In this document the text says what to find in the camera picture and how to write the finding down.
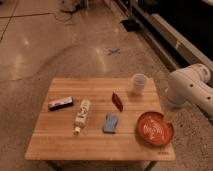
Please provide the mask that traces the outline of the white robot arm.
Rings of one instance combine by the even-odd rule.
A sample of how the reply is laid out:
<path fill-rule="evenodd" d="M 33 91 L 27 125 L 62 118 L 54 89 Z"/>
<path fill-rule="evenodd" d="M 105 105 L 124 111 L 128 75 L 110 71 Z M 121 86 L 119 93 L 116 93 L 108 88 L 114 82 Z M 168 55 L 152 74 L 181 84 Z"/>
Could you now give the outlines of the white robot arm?
<path fill-rule="evenodd" d="M 180 108 L 191 102 L 213 118 L 213 88 L 208 85 L 210 78 L 210 69 L 201 63 L 171 72 L 165 90 L 168 105 Z"/>

